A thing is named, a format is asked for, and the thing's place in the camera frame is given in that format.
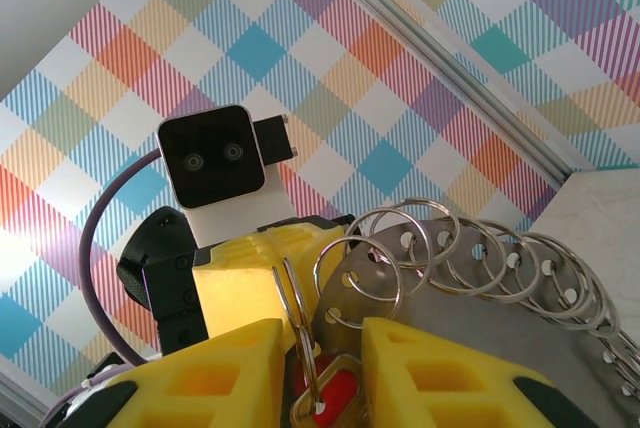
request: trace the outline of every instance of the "purple cable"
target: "purple cable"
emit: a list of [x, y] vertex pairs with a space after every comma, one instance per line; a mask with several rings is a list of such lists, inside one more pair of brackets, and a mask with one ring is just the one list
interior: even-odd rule
[[82, 236], [80, 237], [79, 256], [78, 256], [78, 272], [80, 275], [80, 290], [84, 301], [89, 308], [89, 312], [96, 324], [104, 333], [104, 336], [113, 345], [115, 350], [120, 353], [120, 356], [133, 366], [139, 366], [147, 362], [142, 356], [140, 356], [127, 341], [118, 332], [117, 328], [113, 325], [109, 316], [104, 311], [104, 308], [98, 300], [95, 286], [93, 286], [93, 279], [91, 278], [91, 244], [93, 243], [93, 236], [96, 232], [98, 222], [102, 217], [107, 205], [116, 196], [118, 190], [122, 188], [131, 178], [134, 177], [145, 166], [151, 164], [151, 162], [160, 158], [160, 150], [155, 149], [139, 160], [135, 161], [126, 170], [120, 173], [113, 182], [107, 186], [96, 201], [96, 204], [91, 209], [89, 217], [82, 230]]
[[[133, 366], [129, 364], [115, 366], [107, 371], [98, 373], [93, 378], [89, 378], [89, 385], [90, 387], [93, 387], [99, 383], [102, 383], [103, 381], [113, 378], [114, 376], [118, 376], [119, 374], [124, 373], [125, 371], [129, 371], [131, 368], [133, 368]], [[55, 404], [51, 408], [49, 408], [49, 411], [45, 413], [45, 415], [42, 417], [42, 421], [40, 421], [40, 424], [38, 425], [38, 428], [43, 428], [44, 426], [46, 426], [47, 423], [49, 423], [49, 421], [51, 420], [51, 418], [58, 411], [60, 411], [60, 408], [62, 408], [65, 405], [65, 403], [67, 403], [69, 400], [72, 400], [73, 398], [78, 396], [80, 393], [88, 389], [89, 388], [85, 388], [84, 386], [76, 386], [74, 389], [65, 393], [58, 401], [55, 402]]]

